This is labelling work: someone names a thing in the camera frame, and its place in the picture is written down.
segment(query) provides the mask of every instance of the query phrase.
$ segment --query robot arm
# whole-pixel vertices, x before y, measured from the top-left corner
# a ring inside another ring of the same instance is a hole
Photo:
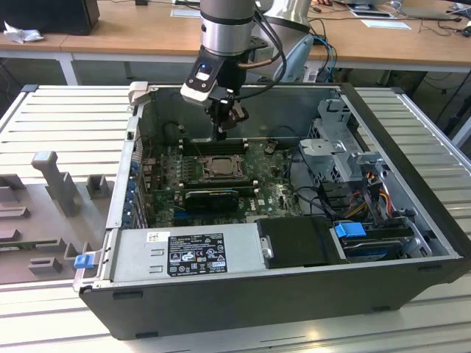
[[[201,0],[202,45],[181,94],[186,101],[206,107],[214,140],[225,139],[226,130],[249,118],[240,104],[243,99],[302,74],[312,47],[310,3],[274,0],[263,15],[254,0]],[[242,96],[248,70],[273,82]]]

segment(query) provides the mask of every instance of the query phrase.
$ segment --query white sticker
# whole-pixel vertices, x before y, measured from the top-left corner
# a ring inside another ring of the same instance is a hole
[[[147,243],[155,243],[156,241],[167,241],[170,232],[148,232]]]

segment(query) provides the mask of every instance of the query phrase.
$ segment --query power supply label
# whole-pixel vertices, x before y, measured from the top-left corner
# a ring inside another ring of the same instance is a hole
[[[227,272],[222,233],[169,237],[167,274],[171,277]]]

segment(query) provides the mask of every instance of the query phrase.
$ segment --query computer case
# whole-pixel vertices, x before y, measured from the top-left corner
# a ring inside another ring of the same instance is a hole
[[[89,35],[100,16],[97,0],[0,1],[1,27],[4,21],[21,29],[42,33]]]

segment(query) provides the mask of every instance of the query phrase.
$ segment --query blue latch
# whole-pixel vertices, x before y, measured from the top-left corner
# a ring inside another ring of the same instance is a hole
[[[366,237],[365,229],[361,223],[340,223],[334,229],[339,238]]]
[[[92,254],[78,255],[75,257],[74,267],[75,268],[93,268],[93,260],[95,256]]]

